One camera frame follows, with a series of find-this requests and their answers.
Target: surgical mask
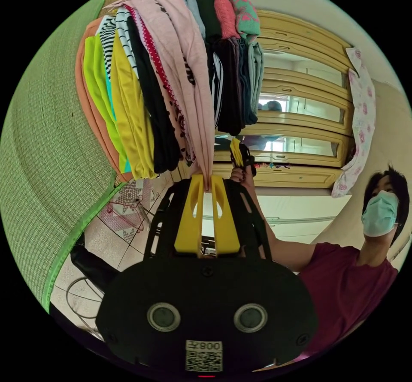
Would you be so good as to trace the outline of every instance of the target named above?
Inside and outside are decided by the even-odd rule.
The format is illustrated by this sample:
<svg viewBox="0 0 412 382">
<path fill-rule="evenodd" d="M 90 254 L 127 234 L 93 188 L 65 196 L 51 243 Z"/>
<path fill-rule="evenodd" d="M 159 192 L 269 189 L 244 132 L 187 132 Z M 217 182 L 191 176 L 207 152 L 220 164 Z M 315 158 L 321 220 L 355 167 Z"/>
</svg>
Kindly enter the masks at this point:
<svg viewBox="0 0 412 382">
<path fill-rule="evenodd" d="M 381 190 L 369 201 L 362 215 L 364 234 L 376 238 L 389 233 L 395 227 L 398 204 L 394 193 Z"/>
</svg>

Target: label sticker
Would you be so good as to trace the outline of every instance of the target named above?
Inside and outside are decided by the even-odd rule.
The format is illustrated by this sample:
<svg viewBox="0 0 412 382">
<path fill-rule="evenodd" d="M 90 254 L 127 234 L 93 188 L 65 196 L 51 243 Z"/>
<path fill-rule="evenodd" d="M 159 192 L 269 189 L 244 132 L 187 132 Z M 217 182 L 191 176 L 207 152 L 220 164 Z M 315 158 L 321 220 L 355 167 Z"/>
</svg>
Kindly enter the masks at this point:
<svg viewBox="0 0 412 382">
<path fill-rule="evenodd" d="M 194 372 L 222 372 L 222 342 L 187 340 L 186 370 Z"/>
</svg>

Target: stack of clothes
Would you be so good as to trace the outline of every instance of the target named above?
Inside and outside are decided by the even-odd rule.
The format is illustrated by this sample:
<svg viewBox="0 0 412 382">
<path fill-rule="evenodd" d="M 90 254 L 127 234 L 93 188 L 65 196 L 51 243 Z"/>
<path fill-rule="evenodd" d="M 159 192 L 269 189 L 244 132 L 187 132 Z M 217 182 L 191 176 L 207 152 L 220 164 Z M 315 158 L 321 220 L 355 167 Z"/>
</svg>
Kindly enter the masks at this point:
<svg viewBox="0 0 412 382">
<path fill-rule="evenodd" d="M 122 181 L 180 160 L 208 189 L 215 128 L 256 123 L 259 20 L 247 0 L 119 0 L 91 22 L 76 59 L 79 99 Z"/>
</svg>

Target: red shirt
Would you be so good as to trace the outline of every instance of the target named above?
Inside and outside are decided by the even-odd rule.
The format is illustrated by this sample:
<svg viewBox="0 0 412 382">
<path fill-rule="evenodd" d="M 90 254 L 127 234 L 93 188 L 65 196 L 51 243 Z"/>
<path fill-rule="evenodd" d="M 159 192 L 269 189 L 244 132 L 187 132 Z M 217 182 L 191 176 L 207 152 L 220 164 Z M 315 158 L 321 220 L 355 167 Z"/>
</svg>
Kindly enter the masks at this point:
<svg viewBox="0 0 412 382">
<path fill-rule="evenodd" d="M 359 249 L 317 244 L 309 265 L 299 277 L 305 283 L 318 315 L 318 331 L 305 353 L 332 346 L 365 320 L 394 282 L 398 271 L 385 260 L 377 267 L 356 266 Z"/>
</svg>

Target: wooden wardrobe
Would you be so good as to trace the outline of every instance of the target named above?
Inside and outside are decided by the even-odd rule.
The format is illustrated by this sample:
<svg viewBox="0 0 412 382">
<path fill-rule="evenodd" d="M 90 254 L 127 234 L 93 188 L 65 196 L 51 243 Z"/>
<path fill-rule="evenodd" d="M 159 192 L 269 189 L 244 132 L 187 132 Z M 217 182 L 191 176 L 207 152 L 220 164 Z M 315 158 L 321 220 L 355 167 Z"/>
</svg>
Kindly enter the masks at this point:
<svg viewBox="0 0 412 382">
<path fill-rule="evenodd" d="M 303 20 L 259 10 L 264 78 L 258 122 L 237 136 L 258 164 L 257 187 L 331 188 L 354 147 L 351 45 Z M 214 174 L 229 177 L 231 137 L 216 131 Z M 190 171 L 179 166 L 181 178 Z"/>
</svg>

